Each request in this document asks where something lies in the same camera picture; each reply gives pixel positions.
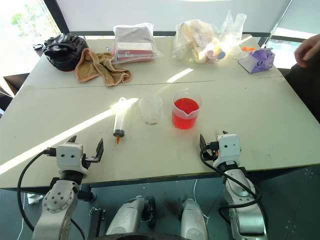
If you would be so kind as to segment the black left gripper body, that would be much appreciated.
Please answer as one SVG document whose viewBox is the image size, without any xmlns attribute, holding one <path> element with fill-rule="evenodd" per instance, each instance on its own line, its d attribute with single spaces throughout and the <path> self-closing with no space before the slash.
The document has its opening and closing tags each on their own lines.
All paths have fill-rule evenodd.
<svg viewBox="0 0 320 240">
<path fill-rule="evenodd" d="M 88 157 L 85 153 L 81 158 L 81 164 L 84 168 L 89 168 L 91 163 L 99 163 L 101 161 L 102 155 L 97 154 L 96 156 Z"/>
</svg>

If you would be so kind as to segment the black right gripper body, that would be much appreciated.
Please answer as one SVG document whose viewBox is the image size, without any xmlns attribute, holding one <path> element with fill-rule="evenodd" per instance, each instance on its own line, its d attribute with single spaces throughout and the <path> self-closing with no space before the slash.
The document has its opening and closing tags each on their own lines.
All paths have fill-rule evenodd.
<svg viewBox="0 0 320 240">
<path fill-rule="evenodd" d="M 219 143 L 218 141 L 213 141 L 210 143 L 207 143 L 206 151 L 203 153 L 200 153 L 200 160 L 204 163 L 207 161 L 215 161 L 218 159 L 219 156 Z"/>
</svg>

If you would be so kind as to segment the person's bare hand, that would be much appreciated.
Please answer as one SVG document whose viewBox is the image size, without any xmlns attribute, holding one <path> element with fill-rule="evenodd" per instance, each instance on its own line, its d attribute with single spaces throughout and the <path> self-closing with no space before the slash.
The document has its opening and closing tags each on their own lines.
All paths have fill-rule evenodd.
<svg viewBox="0 0 320 240">
<path fill-rule="evenodd" d="M 320 35 L 314 35 L 304 42 L 295 50 L 294 57 L 296 63 L 301 67 L 307 67 L 308 62 L 320 52 Z"/>
</svg>

